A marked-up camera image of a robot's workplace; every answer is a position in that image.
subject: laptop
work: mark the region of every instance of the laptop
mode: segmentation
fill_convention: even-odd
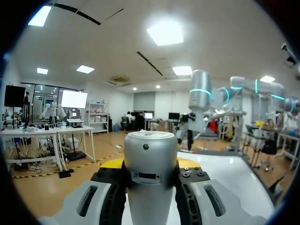
[[[247,128],[248,133],[253,134],[253,129],[251,125],[245,125]]]

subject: cylindrical gripper body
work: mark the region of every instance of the cylindrical gripper body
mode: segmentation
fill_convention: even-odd
[[[124,141],[124,164],[131,178],[127,193],[133,225],[165,225],[173,194],[177,138],[138,131]]]

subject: white shelving unit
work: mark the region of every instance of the white shelving unit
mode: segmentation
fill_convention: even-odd
[[[108,133],[108,101],[104,102],[89,101],[86,103],[85,111],[88,113],[85,113],[85,123],[89,127],[94,127],[93,134]]]

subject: yellow and black tape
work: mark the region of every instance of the yellow and black tape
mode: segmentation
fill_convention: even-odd
[[[98,160],[96,160],[95,162],[90,162],[90,163],[86,163],[86,164],[83,164],[83,165],[79,165],[79,166],[75,166],[75,167],[71,167],[70,169],[77,169],[77,168],[82,168],[86,165],[91,165],[91,164],[94,164],[94,163],[98,163],[99,165],[102,165],[100,163],[100,161],[102,160],[105,160],[107,158],[110,158],[110,157],[113,157],[113,156],[116,156],[120,153],[123,153],[123,151],[119,151],[117,153],[114,153],[114,154],[111,154],[107,157],[103,157],[103,158],[100,158]],[[45,177],[45,176],[49,176],[49,175],[52,175],[52,174],[56,174],[56,173],[59,173],[59,171],[55,171],[55,172],[49,172],[49,173],[45,173],[45,174],[39,174],[39,175],[31,175],[31,176],[12,176],[12,178],[32,178],[32,177]]]

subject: office chair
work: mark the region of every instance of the office chair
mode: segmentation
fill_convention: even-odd
[[[271,155],[276,155],[277,153],[277,143],[275,140],[266,140],[263,148],[262,148],[262,152],[268,155],[267,160],[263,160],[261,161],[261,164],[258,166],[258,168],[262,165],[265,166],[265,171],[269,171],[270,168],[271,170],[273,170],[274,168],[271,167],[271,162],[270,162],[270,157]]]
[[[129,130],[130,124],[129,124],[129,118],[127,116],[122,116],[122,127],[124,128],[124,131]]]

